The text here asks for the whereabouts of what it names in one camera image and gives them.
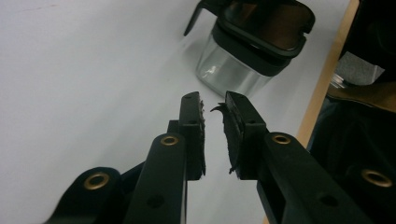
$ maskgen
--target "black bracket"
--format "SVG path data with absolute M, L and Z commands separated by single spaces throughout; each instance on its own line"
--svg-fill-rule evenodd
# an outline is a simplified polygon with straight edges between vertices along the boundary
M 185 223 L 187 181 L 205 173 L 204 144 L 203 104 L 192 92 L 145 162 L 123 175 L 105 167 L 84 172 L 46 223 Z
M 228 91 L 222 112 L 232 170 L 257 179 L 270 223 L 372 223 L 291 135 L 270 133 L 242 94 Z

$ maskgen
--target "brass grommet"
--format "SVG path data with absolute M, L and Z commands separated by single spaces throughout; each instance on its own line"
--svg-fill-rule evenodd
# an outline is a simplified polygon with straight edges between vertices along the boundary
M 291 140 L 288 137 L 281 134 L 274 135 L 273 141 L 282 145 L 286 145 L 291 142 Z
M 178 138 L 174 136 L 165 136 L 163 139 L 161 139 L 161 144 L 168 147 L 176 145 L 177 143 L 178 143 Z
M 364 169 L 361 176 L 368 182 L 382 188 L 389 188 L 393 185 L 392 181 L 385 175 L 375 170 Z
M 92 183 L 92 181 L 95 178 L 100 178 L 100 181 L 97 183 Z M 104 185 L 107 184 L 108 180 L 110 179 L 110 176 L 108 174 L 105 174 L 103 172 L 98 172 L 93 175 L 90 175 L 84 182 L 84 188 L 85 189 L 99 189 L 103 187 Z

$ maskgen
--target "black plastic part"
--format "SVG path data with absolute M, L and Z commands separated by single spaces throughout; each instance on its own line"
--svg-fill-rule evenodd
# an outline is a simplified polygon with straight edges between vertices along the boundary
M 188 35 L 189 32 L 191 31 L 192 27 L 196 23 L 199 15 L 201 14 L 201 11 L 203 8 L 206 10 L 210 11 L 214 15 L 218 15 L 220 13 L 220 10 L 223 8 L 224 5 L 226 5 L 227 2 L 230 2 L 231 0 L 202 0 L 198 3 L 196 6 L 194 12 L 192 13 L 191 19 L 189 21 L 189 24 L 187 25 L 186 30 L 184 31 L 184 36 Z
M 279 136 L 290 141 L 279 143 Z M 266 186 L 275 180 L 286 202 L 282 219 L 271 223 L 373 223 L 294 137 L 268 133 L 265 144 L 262 159 L 270 173 L 260 177 L 259 192 L 274 194 Z
M 360 0 L 343 54 L 347 51 L 385 70 L 395 69 L 395 1 Z
M 134 191 L 134 187 L 137 184 L 137 180 L 142 172 L 143 166 L 145 165 L 144 162 L 136 165 L 136 167 L 132 168 L 131 170 L 123 173 L 121 175 L 122 179 L 122 191 L 127 194 Z
M 180 133 L 187 143 L 187 179 L 199 180 L 205 174 L 205 120 L 198 91 L 181 98 L 179 120 L 170 120 L 168 133 Z
M 151 145 L 122 223 L 185 223 L 186 192 L 186 141 L 162 134 Z
M 266 124 L 248 98 L 227 91 L 225 104 L 213 110 L 223 114 L 224 132 L 227 135 L 231 170 L 240 179 L 258 179 L 260 150 Z
M 232 1 L 217 22 L 228 34 L 254 48 L 278 59 L 291 59 L 303 49 L 304 33 L 311 32 L 315 15 L 294 0 Z
M 99 189 L 85 188 L 87 179 L 97 174 L 108 175 L 108 182 Z M 46 223 L 120 223 L 123 204 L 120 185 L 120 173 L 112 168 L 98 167 L 84 172 L 64 193 Z
M 374 173 L 364 177 L 364 171 Z M 396 223 L 396 179 L 386 169 L 367 164 L 351 165 L 339 183 L 376 223 Z
M 226 49 L 241 63 L 246 64 L 266 77 L 276 76 L 291 61 L 291 59 L 278 59 L 262 50 L 254 48 L 236 36 L 229 35 L 217 23 L 213 27 L 212 35 L 220 47 Z
M 271 224 L 373 223 L 294 137 L 269 133 L 248 98 L 228 91 L 215 109 L 224 115 L 233 169 L 258 180 Z

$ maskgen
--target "hole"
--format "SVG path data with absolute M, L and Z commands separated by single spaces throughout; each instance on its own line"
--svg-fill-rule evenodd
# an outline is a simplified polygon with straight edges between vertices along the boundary
M 283 135 L 275 135 L 275 136 L 273 136 L 273 140 L 276 142 L 276 143 L 278 143 L 278 144 L 283 144 L 283 145 L 286 145 L 286 144 L 288 144 L 288 143 L 290 143 L 291 141 L 290 141 L 290 139 L 288 138 L 288 137 L 286 137 L 286 136 L 283 136 Z
M 392 181 L 385 175 L 375 170 L 364 169 L 361 176 L 367 181 L 381 188 L 389 188 L 393 185 Z
M 92 185 L 98 185 L 100 183 L 102 183 L 103 181 L 105 181 L 105 178 L 102 176 L 95 176 L 94 178 L 92 178 L 90 180 L 90 184 Z
M 172 146 L 177 144 L 178 139 L 174 136 L 165 136 L 163 139 L 161 139 L 161 143 L 165 146 Z
M 162 195 L 153 195 L 149 197 L 147 204 L 148 207 L 150 208 L 159 208 L 163 203 L 165 202 L 165 199 L 163 198 Z
M 321 203 L 325 204 L 326 206 L 336 207 L 338 206 L 338 201 L 332 195 L 323 195 L 319 197 Z
M 108 174 L 105 174 L 103 172 L 98 172 L 93 175 L 90 175 L 84 182 L 84 188 L 85 189 L 100 189 L 103 186 L 105 186 L 110 179 L 110 176 Z

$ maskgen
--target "white table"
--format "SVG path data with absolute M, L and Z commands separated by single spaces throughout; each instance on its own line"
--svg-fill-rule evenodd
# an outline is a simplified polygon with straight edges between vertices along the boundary
M 207 175 L 189 182 L 188 223 L 262 223 L 256 183 L 228 175 L 222 116 L 208 112 L 224 99 L 194 74 L 215 20 L 204 12 L 184 37 L 197 2 L 0 2 L 0 223 L 42 223 L 82 172 L 136 166 L 192 91 Z M 304 50 L 250 99 L 272 132 L 297 134 L 349 3 L 303 2 L 317 18 Z

